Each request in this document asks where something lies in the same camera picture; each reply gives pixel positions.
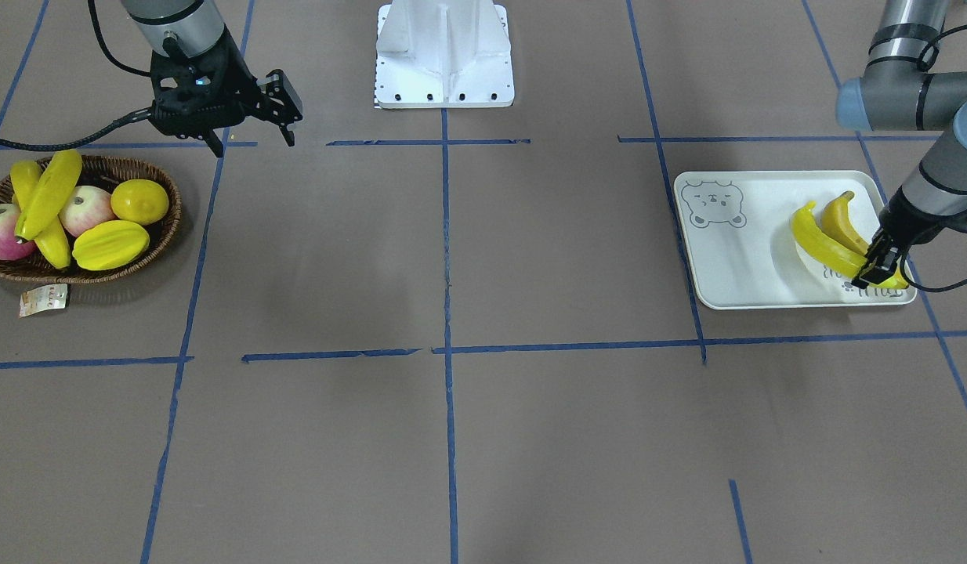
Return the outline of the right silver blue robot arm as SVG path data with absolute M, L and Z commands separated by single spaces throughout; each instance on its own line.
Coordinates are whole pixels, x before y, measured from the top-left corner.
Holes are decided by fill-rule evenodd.
M 153 50 L 147 119 L 160 133 L 200 140 L 222 157 L 217 131 L 255 118 L 278 126 L 287 146 L 294 146 L 292 128 L 303 114 L 289 78 L 281 69 L 264 78 L 248 69 L 214 2 L 125 1 L 122 6 Z

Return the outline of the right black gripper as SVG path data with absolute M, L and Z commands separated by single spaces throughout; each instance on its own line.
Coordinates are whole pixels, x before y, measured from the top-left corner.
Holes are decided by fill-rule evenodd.
M 223 158 L 225 144 L 215 130 L 242 124 L 259 104 L 255 76 L 235 39 L 224 31 L 211 48 L 192 56 L 169 32 L 162 48 L 164 53 L 155 53 L 150 61 L 150 123 L 166 136 L 201 139 L 215 157 Z M 278 125 L 289 147 L 296 146 L 294 125 L 294 117 Z

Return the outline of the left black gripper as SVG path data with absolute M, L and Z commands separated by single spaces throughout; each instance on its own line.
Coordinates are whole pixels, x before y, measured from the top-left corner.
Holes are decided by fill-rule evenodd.
M 943 222 L 953 217 L 954 213 L 940 215 L 924 211 L 902 190 L 897 190 L 878 214 L 878 231 L 871 240 L 864 264 L 850 283 L 857 288 L 884 282 L 909 283 L 905 266 L 909 247 L 931 240 Z

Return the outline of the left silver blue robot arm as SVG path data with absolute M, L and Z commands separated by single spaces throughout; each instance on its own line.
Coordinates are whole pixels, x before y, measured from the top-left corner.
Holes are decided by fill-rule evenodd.
M 856 132 L 926 131 L 939 138 L 882 207 L 853 285 L 887 281 L 916 245 L 967 234 L 967 71 L 935 74 L 949 35 L 946 1 L 889 1 L 864 73 L 839 87 L 837 121 Z

